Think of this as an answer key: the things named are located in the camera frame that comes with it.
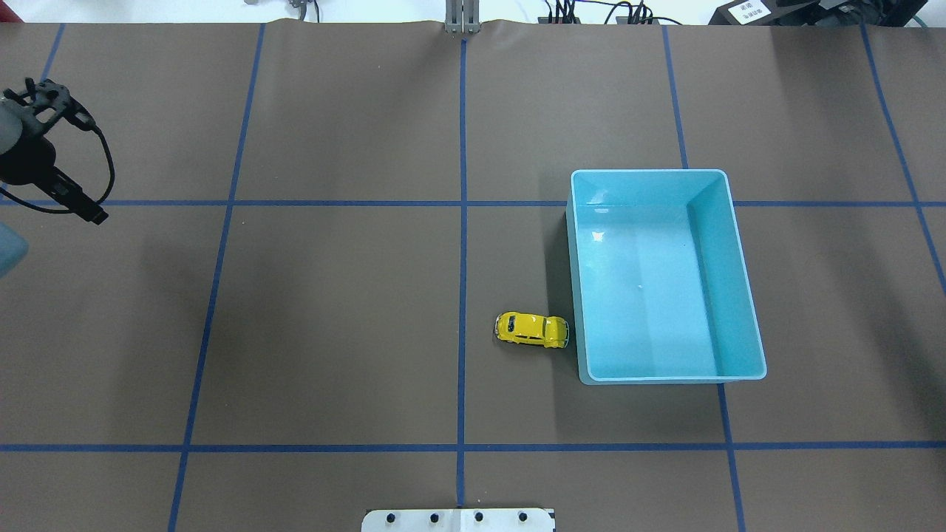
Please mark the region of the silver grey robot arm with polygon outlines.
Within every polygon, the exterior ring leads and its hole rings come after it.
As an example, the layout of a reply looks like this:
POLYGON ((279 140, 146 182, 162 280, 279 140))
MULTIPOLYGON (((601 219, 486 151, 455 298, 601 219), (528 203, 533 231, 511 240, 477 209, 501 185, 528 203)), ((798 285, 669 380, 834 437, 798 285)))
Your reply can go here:
POLYGON ((101 225, 108 218, 102 203, 109 198, 115 185, 116 171, 111 149, 97 121, 84 106, 68 104, 64 112, 44 123, 38 120, 37 105, 9 95, 2 98, 2 196, 17 205, 43 214, 74 214, 85 222, 101 225), (82 132, 97 135, 109 179, 105 191, 97 199, 56 165, 57 151, 45 135, 54 122, 63 115, 67 122, 82 132), (48 208, 16 195, 14 186, 35 186, 60 208, 48 208))

